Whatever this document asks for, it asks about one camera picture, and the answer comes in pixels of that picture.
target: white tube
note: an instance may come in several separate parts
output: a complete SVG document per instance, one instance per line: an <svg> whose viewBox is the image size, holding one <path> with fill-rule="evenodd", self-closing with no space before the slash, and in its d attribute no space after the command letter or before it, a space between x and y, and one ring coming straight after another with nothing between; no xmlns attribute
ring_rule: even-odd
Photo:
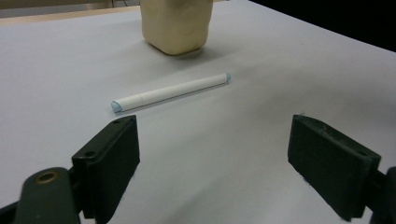
<svg viewBox="0 0 396 224"><path fill-rule="evenodd" d="M177 97L193 91L199 91L209 87L229 82L230 74L221 74L213 77L205 77L198 80L165 87L155 91L147 91L133 96L124 97L111 102L114 113L130 110L143 105L154 104L166 99Z"/></svg>

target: screw hole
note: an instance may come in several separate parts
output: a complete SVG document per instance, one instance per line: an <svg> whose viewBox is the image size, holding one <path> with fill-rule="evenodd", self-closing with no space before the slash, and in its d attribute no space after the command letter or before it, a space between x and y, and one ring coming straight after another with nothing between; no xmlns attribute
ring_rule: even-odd
<svg viewBox="0 0 396 224"><path fill-rule="evenodd" d="M52 182L53 180L55 180L56 178L58 178L59 174L57 172L54 171L49 171L46 172L42 175L39 175L36 179L35 182L37 184L47 184L49 182Z"/></svg>
<svg viewBox="0 0 396 224"><path fill-rule="evenodd" d="M93 155L95 155L95 152L89 151L89 152L86 152L84 155L86 157L92 157Z"/></svg>

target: white table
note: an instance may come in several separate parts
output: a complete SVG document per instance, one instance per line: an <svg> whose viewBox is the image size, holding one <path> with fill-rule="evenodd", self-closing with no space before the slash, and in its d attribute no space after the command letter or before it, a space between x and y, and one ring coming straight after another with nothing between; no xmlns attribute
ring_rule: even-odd
<svg viewBox="0 0 396 224"><path fill-rule="evenodd" d="M0 68L0 206L132 114L141 163L111 223L344 223L288 163L293 114L396 164L396 54L246 0L216 3L205 47L183 57L144 41L139 11L2 26ZM224 72L227 86L110 107Z"/></svg>

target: beige container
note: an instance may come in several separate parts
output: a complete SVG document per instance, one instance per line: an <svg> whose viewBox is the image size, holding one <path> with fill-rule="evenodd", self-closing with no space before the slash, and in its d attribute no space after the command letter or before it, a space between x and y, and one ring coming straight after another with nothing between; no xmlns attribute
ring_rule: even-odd
<svg viewBox="0 0 396 224"><path fill-rule="evenodd" d="M169 55L187 53L207 40L213 0L141 0L143 37Z"/></svg>

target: dark floor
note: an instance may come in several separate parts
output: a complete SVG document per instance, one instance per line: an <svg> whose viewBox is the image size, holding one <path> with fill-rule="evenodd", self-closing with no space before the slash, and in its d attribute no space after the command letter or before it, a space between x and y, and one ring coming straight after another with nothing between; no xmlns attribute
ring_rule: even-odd
<svg viewBox="0 0 396 224"><path fill-rule="evenodd" d="M396 14L391 1L251 1L338 34L396 51Z"/></svg>

